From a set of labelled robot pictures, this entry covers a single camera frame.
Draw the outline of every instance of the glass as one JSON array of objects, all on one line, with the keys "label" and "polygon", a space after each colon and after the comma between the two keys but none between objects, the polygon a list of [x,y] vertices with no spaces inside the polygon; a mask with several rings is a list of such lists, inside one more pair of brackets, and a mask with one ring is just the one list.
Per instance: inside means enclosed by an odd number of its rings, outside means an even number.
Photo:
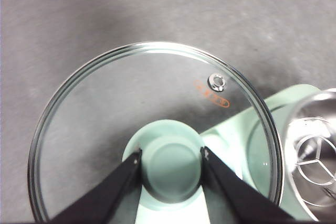
[{"label": "glass", "polygon": [[[208,78],[219,73],[222,92]],[[249,132],[261,124],[267,150],[266,190],[282,194],[278,134],[263,100],[233,67],[199,49],[143,42],[106,52],[57,90],[38,123],[29,154],[28,184],[37,221],[47,221],[100,183],[121,162],[132,135],[160,120],[181,121],[243,180],[255,187],[246,154]],[[258,162],[258,155],[249,156]]]}]

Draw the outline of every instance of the mint green base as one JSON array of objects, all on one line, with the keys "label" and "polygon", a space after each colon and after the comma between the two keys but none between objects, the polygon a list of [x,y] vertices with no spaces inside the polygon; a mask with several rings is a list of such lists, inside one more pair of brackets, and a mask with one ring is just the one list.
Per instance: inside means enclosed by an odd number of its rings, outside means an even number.
[{"label": "mint green base", "polygon": [[[280,135],[282,135],[281,131],[284,128],[286,118],[292,106],[302,98],[318,91],[319,89],[314,86],[299,84],[284,89],[265,100],[270,110],[281,106],[283,107],[272,113]],[[270,176],[268,166],[269,157],[264,133],[255,129],[258,122],[259,117],[255,110],[248,108],[223,123],[203,132],[201,134],[203,142],[201,140],[199,143],[202,146],[208,146],[238,177],[259,190],[262,194],[267,195],[268,187],[265,182],[269,181],[267,176]],[[136,135],[134,135],[128,143],[124,151],[123,160],[137,148],[141,147],[144,150],[149,144],[149,142],[146,142],[148,136],[138,141]],[[255,138],[259,141],[259,144],[253,144],[253,146],[255,145],[257,147],[260,155],[255,155],[256,158],[254,158],[253,161],[249,161],[252,163],[248,165],[247,147],[251,138]],[[151,160],[151,157],[146,157],[145,154],[143,157],[145,157],[145,159],[148,158],[145,163]],[[249,171],[250,169],[256,173],[254,180]],[[303,202],[299,201],[295,196],[296,193],[297,192],[289,184],[288,176],[286,176],[280,207],[296,219],[315,219],[314,216],[309,214],[309,210]],[[178,221],[179,223],[209,223],[207,206],[201,186],[198,187],[193,196],[183,202],[174,204],[157,200],[143,187],[136,218],[136,223],[161,222],[163,219],[169,220],[169,222]]]}]

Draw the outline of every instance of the orange marking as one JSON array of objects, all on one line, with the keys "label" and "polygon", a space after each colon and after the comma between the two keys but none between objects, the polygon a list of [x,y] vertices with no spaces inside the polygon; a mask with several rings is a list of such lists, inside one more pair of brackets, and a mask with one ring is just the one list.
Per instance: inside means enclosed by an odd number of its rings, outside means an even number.
[{"label": "orange marking", "polygon": [[204,85],[200,80],[194,82],[196,89],[208,100],[217,106],[223,108],[230,107],[230,102],[223,97],[220,97],[215,92],[211,91],[206,85]]}]

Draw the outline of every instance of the gray countertop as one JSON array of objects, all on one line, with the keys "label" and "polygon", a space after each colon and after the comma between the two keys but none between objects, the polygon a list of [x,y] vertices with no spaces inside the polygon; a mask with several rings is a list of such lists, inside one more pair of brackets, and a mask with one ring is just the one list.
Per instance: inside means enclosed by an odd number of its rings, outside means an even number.
[{"label": "gray countertop", "polygon": [[265,98],[336,87],[336,0],[1,0],[1,221],[33,219],[30,143],[78,67],[114,47],[168,40],[240,70]]}]

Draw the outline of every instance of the stainless steel bowl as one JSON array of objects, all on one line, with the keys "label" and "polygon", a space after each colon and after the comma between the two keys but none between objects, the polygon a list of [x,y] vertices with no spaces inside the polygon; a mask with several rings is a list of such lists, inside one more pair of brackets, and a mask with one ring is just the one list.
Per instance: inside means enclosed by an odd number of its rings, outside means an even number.
[{"label": "stainless steel bowl", "polygon": [[296,196],[311,216],[336,219],[336,89],[299,101],[285,125],[285,166]]}]

